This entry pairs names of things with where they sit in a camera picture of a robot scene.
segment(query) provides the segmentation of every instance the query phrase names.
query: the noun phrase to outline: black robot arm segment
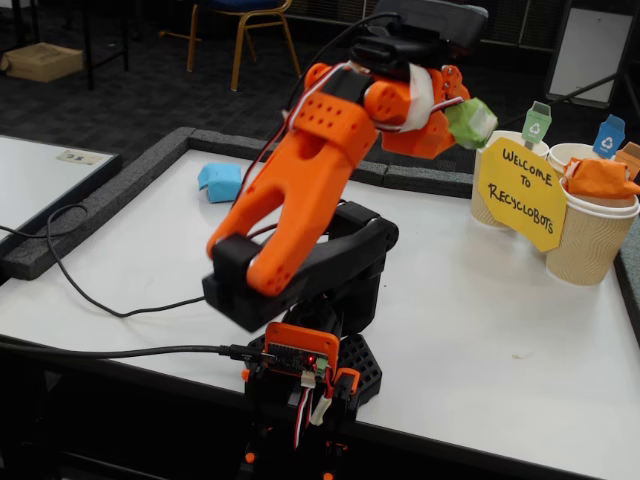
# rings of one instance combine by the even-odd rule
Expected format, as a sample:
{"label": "black robot arm segment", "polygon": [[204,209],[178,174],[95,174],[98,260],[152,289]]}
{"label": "black robot arm segment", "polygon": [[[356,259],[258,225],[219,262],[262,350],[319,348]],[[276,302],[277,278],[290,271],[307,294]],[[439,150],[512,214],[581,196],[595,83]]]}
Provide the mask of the black robot arm segment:
{"label": "black robot arm segment", "polygon": [[349,305],[353,324],[347,325],[348,330],[362,330],[373,319],[380,274],[386,252],[398,240],[398,227],[346,202],[336,209],[327,233],[329,241],[314,247],[275,297],[260,294],[246,282],[247,268],[262,246],[237,234],[219,241],[214,247],[214,273],[202,281],[207,303],[253,332],[293,305],[324,294],[336,305]]}

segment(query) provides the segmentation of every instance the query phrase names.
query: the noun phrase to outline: welcome to recyclobots sign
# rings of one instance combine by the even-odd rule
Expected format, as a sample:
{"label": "welcome to recyclobots sign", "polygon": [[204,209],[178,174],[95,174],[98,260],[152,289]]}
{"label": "welcome to recyclobots sign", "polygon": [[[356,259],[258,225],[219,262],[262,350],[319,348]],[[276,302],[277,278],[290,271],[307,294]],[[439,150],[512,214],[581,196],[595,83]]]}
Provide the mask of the welcome to recyclobots sign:
{"label": "welcome to recyclobots sign", "polygon": [[560,244],[567,198],[544,158],[500,138],[482,155],[478,189],[493,217],[522,233],[538,250]]}

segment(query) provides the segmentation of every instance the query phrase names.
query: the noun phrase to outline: table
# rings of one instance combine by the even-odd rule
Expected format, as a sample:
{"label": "table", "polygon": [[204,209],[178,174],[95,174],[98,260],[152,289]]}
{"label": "table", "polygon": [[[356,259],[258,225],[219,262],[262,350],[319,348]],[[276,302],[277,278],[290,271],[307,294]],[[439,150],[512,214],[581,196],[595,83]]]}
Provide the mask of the table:
{"label": "table", "polygon": [[[208,162],[248,165],[187,152],[66,257],[76,281],[122,311],[200,295],[211,269],[204,247],[229,209],[197,192]],[[567,285],[519,235],[476,224],[468,200],[355,182],[343,197],[400,228],[376,319],[364,331],[382,389],[350,433],[497,470],[517,467],[524,476],[575,478],[537,464],[637,478],[640,351],[613,271],[598,287]],[[55,267],[0,287],[0,334],[55,347],[243,344],[260,333],[204,303],[117,320],[87,304]],[[100,368],[139,382],[156,375],[162,388],[228,403],[243,389],[241,366],[220,357],[157,356]]]}
{"label": "table", "polygon": [[[53,211],[82,200],[119,168],[117,155],[75,148],[71,151],[97,156],[97,161],[85,165],[59,160],[67,150],[0,136],[0,224],[33,233]],[[0,255],[21,240],[0,230]]]}

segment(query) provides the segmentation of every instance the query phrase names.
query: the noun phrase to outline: white board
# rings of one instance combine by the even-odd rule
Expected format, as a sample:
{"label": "white board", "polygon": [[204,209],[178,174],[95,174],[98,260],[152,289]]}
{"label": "white board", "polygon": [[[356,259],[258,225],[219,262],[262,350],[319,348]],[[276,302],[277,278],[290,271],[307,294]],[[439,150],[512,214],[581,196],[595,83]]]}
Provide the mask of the white board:
{"label": "white board", "polygon": [[[572,8],[548,93],[567,95],[616,73],[631,20],[627,15]],[[612,88],[613,81],[576,98],[606,106]]]}
{"label": "white board", "polygon": [[[100,159],[93,165],[59,160],[67,150]],[[111,154],[0,136],[0,225],[19,230],[111,159]],[[9,235],[0,230],[0,244]]]}

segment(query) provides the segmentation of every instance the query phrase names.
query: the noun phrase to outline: blue foam block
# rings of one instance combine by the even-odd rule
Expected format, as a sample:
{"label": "blue foam block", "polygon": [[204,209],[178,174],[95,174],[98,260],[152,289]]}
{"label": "blue foam block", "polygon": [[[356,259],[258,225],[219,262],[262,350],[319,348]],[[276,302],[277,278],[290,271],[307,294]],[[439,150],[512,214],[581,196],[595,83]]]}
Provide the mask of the blue foam block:
{"label": "blue foam block", "polygon": [[209,163],[198,175],[200,190],[207,189],[211,203],[231,202],[235,200],[242,183],[242,171],[238,165],[228,163]]}

